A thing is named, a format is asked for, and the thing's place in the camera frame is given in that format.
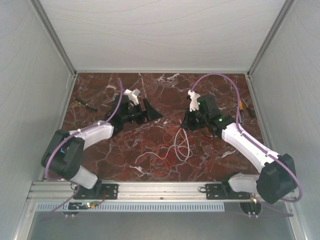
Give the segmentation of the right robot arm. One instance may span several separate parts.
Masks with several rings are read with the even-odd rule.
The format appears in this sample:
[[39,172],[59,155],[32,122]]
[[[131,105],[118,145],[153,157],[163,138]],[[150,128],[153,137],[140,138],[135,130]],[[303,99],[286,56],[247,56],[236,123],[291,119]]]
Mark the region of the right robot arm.
[[221,186],[221,193],[227,199],[238,193],[259,194],[262,199],[274,204],[298,187],[293,158],[270,150],[229,115],[222,115],[212,95],[199,95],[188,91],[189,107],[181,127],[196,131],[207,128],[213,135],[236,148],[257,170],[257,174],[233,174]]

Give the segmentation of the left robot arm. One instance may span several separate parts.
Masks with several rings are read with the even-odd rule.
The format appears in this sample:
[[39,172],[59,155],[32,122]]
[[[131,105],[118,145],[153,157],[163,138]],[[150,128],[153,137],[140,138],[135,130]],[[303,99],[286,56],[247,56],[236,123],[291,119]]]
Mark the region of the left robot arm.
[[143,99],[143,104],[144,109],[134,94],[117,95],[111,110],[98,122],[74,131],[57,130],[41,159],[45,175],[52,171],[85,188],[86,195],[91,199],[99,198],[103,187],[98,183],[97,175],[82,166],[84,150],[100,141],[115,137],[126,123],[142,125],[163,117],[146,98]]

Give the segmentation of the long white zip tie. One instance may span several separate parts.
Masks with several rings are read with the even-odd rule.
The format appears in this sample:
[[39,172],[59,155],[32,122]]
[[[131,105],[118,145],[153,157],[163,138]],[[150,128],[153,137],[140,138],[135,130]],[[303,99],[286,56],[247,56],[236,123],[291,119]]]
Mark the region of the long white zip tie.
[[174,137],[173,147],[175,155],[180,162],[186,162],[193,156],[187,132],[181,127]]

